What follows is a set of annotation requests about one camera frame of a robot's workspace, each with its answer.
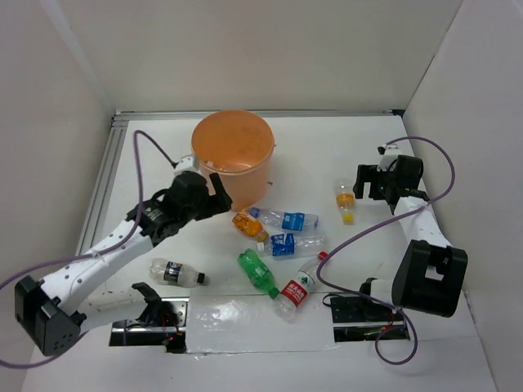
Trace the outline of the white cap blue label bottle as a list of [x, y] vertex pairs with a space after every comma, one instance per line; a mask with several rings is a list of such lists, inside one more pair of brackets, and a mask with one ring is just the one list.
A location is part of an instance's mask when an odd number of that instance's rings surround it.
[[326, 237], [323, 235], [277, 234], [257, 243], [257, 251], [264, 256], [283, 260], [317, 255], [325, 249], [325, 245]]

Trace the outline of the black label cola bottle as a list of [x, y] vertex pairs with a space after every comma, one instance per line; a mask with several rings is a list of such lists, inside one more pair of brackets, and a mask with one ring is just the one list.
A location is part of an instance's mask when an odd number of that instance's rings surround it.
[[194, 288], [208, 283], [206, 274], [190, 265], [156, 258], [151, 261], [149, 276], [160, 285]]

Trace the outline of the yellow cap clear bottle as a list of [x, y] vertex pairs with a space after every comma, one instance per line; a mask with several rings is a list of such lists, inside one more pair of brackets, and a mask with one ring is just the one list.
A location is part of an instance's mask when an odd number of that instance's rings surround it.
[[345, 179], [336, 180], [335, 183], [336, 205], [344, 225], [354, 223], [355, 198], [352, 189]]

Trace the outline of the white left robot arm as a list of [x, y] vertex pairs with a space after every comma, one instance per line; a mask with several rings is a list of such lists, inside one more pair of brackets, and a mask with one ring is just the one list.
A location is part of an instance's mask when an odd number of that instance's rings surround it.
[[94, 291], [191, 221], [228, 212], [231, 205], [217, 173], [205, 178], [196, 171], [180, 172], [77, 260], [40, 280], [22, 278], [15, 285], [16, 321], [46, 357], [63, 354], [83, 334], [107, 323], [135, 319], [144, 326], [155, 324], [167, 305], [147, 283], [98, 297]]

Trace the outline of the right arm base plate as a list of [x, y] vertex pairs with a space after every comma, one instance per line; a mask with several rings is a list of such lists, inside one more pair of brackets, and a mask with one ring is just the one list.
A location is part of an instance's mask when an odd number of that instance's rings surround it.
[[382, 340], [408, 340], [409, 332], [403, 316], [386, 306], [358, 296], [329, 293], [322, 299], [330, 309], [333, 338], [337, 343], [374, 341], [382, 332]]

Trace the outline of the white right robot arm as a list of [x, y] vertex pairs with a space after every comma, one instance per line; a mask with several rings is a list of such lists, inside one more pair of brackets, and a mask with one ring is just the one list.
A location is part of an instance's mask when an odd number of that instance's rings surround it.
[[378, 165], [360, 164], [353, 193], [383, 200], [393, 216], [409, 212], [400, 221], [409, 244], [391, 285], [392, 304], [426, 314], [449, 318], [454, 315], [467, 269], [467, 253], [453, 247], [442, 234], [427, 193], [420, 190], [423, 162], [399, 154]]

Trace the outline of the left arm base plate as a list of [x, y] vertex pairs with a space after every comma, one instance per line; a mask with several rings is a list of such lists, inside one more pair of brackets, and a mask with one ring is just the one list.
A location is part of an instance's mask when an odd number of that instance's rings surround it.
[[164, 297], [167, 310], [155, 318], [127, 319], [112, 324], [109, 347], [158, 347], [170, 354], [186, 352], [189, 297]]

